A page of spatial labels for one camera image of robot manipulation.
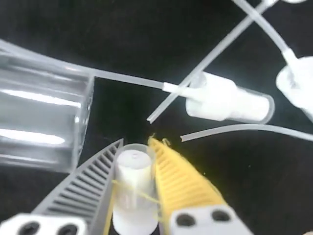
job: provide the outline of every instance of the black surface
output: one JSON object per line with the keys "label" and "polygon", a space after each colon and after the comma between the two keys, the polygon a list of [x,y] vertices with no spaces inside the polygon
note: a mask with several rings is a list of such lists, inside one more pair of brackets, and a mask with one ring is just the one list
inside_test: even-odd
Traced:
{"label": "black surface", "polygon": [[[250,1],[254,6],[259,1]],[[313,1],[279,2],[266,18],[297,56],[313,55]],[[0,37],[71,61],[179,83],[243,17],[230,0],[0,0]],[[313,133],[313,125],[276,89],[278,49],[252,25],[206,71],[268,93],[270,124]],[[256,235],[313,229],[313,144],[265,132],[237,132],[180,143],[179,136],[234,122],[189,117],[178,98],[151,126],[161,91],[97,79],[82,161],[110,142],[167,137],[221,190]],[[0,168],[0,220],[30,212],[64,174]]]}

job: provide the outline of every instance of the white cylinder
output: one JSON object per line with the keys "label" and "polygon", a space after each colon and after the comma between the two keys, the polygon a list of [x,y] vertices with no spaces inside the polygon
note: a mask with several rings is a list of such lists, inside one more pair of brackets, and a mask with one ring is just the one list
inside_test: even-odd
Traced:
{"label": "white cylinder", "polygon": [[117,187],[113,226],[120,235],[149,235],[157,227],[157,205],[144,196],[156,196],[155,154],[143,144],[119,149],[115,166]]}
{"label": "white cylinder", "polygon": [[233,119],[249,123],[267,123],[274,113],[274,100],[270,95],[237,87],[227,78],[203,72],[203,99],[186,99],[188,115],[216,121]]}

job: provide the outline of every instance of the white plastic part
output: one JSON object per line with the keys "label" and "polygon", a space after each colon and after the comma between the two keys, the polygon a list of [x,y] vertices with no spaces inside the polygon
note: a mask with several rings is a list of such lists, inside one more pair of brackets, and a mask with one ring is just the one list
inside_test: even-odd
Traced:
{"label": "white plastic part", "polygon": [[170,235],[253,235],[227,205],[184,208],[174,211]]}
{"label": "white plastic part", "polygon": [[116,157],[115,179],[121,185],[114,200],[114,229],[120,235],[149,235],[157,228],[157,204],[138,192],[155,197],[155,154],[146,145],[129,144]]}
{"label": "white plastic part", "polygon": [[87,225],[82,218],[68,216],[46,216],[17,214],[0,224],[1,235],[88,235]]}
{"label": "white plastic part", "polygon": [[126,83],[136,84],[136,85],[140,85],[140,86],[158,88],[158,89],[162,89],[162,86],[163,86],[163,83],[158,82],[158,81],[153,81],[153,80],[149,80],[149,79],[145,79],[145,78],[141,78],[141,77],[130,76],[130,75],[119,74],[119,73],[115,73],[115,72],[98,70],[98,69],[80,66],[80,65],[72,64],[72,63],[69,63],[66,61],[54,59],[54,58],[51,58],[51,57],[48,57],[45,55],[41,55],[41,54],[32,52],[32,51],[24,49],[22,47],[16,46],[14,44],[8,43],[8,42],[1,40],[1,39],[0,39],[0,49],[3,49],[7,52],[10,52],[16,56],[24,57],[24,58],[27,58],[30,60],[35,60],[35,61],[41,61],[43,63],[47,63],[47,64],[51,64],[51,65],[65,68],[67,70],[89,72],[93,76],[100,77],[100,78],[105,78],[105,79],[120,81],[120,82],[126,82]]}
{"label": "white plastic part", "polygon": [[227,133],[232,131],[271,131],[299,139],[303,139],[306,141],[313,141],[313,135],[303,133],[296,130],[291,130],[288,128],[280,127],[280,126],[272,126],[272,125],[263,125],[263,124],[236,124],[230,126],[221,126],[217,128],[212,128],[208,130],[198,131],[195,133],[187,134],[181,136],[181,141],[191,141],[207,136],[217,135],[221,133]]}
{"label": "white plastic part", "polygon": [[293,71],[285,66],[277,75],[276,86],[313,122],[313,56],[298,59]]}
{"label": "white plastic part", "polygon": [[192,117],[267,123],[274,113],[271,96],[237,87],[227,78],[203,72],[198,83],[192,83],[191,87],[185,91],[192,94],[193,90],[196,94],[195,98],[186,100],[186,111]]}
{"label": "white plastic part", "polygon": [[282,0],[282,1],[285,1],[285,2],[288,2],[288,3],[293,3],[293,4],[296,4],[296,3],[302,3],[306,0]]}
{"label": "white plastic part", "polygon": [[[272,6],[275,2],[266,0],[261,2],[256,8],[256,12],[262,14]],[[239,35],[242,34],[253,22],[250,16],[244,18],[229,34],[223,38],[217,46],[188,74],[187,77],[179,84],[179,87],[175,93],[171,93],[147,118],[150,123],[153,123],[166,108],[183,92],[183,90],[191,83],[193,79],[196,79],[200,72],[202,72],[211,62],[217,58]]]}

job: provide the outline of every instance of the clear plastic cup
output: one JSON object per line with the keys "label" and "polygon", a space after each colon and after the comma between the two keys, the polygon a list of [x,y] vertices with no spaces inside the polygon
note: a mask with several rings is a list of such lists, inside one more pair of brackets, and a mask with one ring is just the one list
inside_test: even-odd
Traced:
{"label": "clear plastic cup", "polygon": [[0,164],[73,171],[93,84],[88,73],[0,54]]}
{"label": "clear plastic cup", "polygon": [[155,198],[155,153],[143,144],[128,144],[116,153],[115,179],[117,187],[115,204],[124,210],[150,207]]}

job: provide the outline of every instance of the plastic tube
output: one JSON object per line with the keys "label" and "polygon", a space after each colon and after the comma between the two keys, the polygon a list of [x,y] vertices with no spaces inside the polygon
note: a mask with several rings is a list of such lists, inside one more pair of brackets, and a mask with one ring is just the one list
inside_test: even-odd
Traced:
{"label": "plastic tube", "polygon": [[[262,14],[266,9],[271,6],[267,1],[262,1],[255,9],[256,12]],[[229,34],[223,38],[219,44],[190,72],[190,74],[179,84],[179,88],[175,93],[171,93],[147,118],[150,123],[153,123],[158,116],[160,116],[165,109],[182,93],[192,79],[194,79],[199,72],[203,71],[216,57],[218,57],[238,36],[246,30],[253,19],[247,16],[243,19]]]}
{"label": "plastic tube", "polygon": [[237,4],[243,11],[245,11],[273,40],[277,47],[282,52],[287,64],[291,67],[294,65],[295,55],[288,47],[284,39],[277,33],[272,25],[257,12],[246,0],[232,0]]}
{"label": "plastic tube", "polygon": [[140,86],[146,86],[146,87],[152,87],[152,88],[158,88],[158,89],[163,88],[162,82],[72,64],[69,62],[65,62],[62,60],[54,59],[45,55],[32,52],[30,50],[8,43],[2,39],[0,39],[0,49],[3,49],[17,56],[26,57],[28,59],[36,60],[36,61],[42,61],[48,64],[53,64],[55,66],[66,68],[69,70],[88,71],[92,75],[96,77],[100,77],[100,78],[126,82],[126,83],[132,83],[132,84],[136,84]]}
{"label": "plastic tube", "polygon": [[232,131],[253,131],[253,130],[271,131],[271,132],[303,139],[306,141],[313,141],[313,135],[311,134],[307,134],[307,133],[296,131],[296,130],[291,130],[291,129],[280,127],[280,126],[261,125],[261,124],[237,124],[237,125],[229,125],[229,126],[212,128],[208,130],[195,132],[192,134],[183,135],[181,136],[181,141],[182,142],[191,141],[191,140],[195,140],[195,139],[206,137],[206,136],[232,132]]}

